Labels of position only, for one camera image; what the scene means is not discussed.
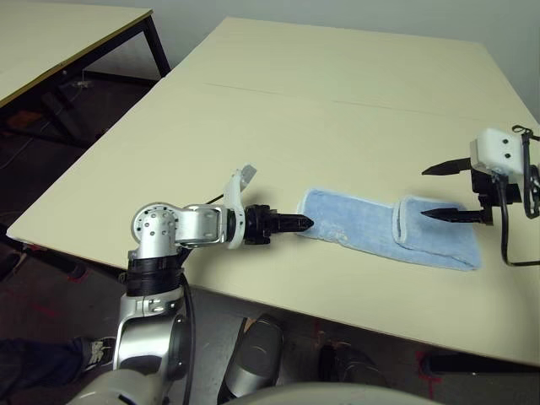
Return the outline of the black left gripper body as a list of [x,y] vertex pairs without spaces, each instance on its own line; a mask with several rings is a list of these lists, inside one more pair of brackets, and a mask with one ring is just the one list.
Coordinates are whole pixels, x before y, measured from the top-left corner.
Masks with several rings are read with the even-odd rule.
[[244,242],[246,245],[270,244],[271,236],[280,231],[278,213],[268,205],[254,204],[248,206],[245,215]]

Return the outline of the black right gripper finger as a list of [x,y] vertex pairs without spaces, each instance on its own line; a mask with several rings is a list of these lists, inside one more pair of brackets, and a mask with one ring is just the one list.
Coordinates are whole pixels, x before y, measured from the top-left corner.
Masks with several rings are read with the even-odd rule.
[[446,162],[432,165],[422,172],[423,176],[450,176],[459,174],[461,171],[471,169],[471,159],[453,159]]
[[482,223],[482,211],[462,211],[458,208],[436,208],[422,212],[422,215],[449,223]]

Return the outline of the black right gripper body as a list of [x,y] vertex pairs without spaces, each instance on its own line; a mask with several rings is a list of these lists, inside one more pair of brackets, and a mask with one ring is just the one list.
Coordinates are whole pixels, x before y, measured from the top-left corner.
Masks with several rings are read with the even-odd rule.
[[[480,223],[491,226],[493,224],[493,207],[500,207],[500,198],[497,184],[491,175],[471,169],[472,191],[478,195],[481,206],[479,211]],[[521,194],[517,184],[510,183],[505,186],[506,203],[521,203]]]

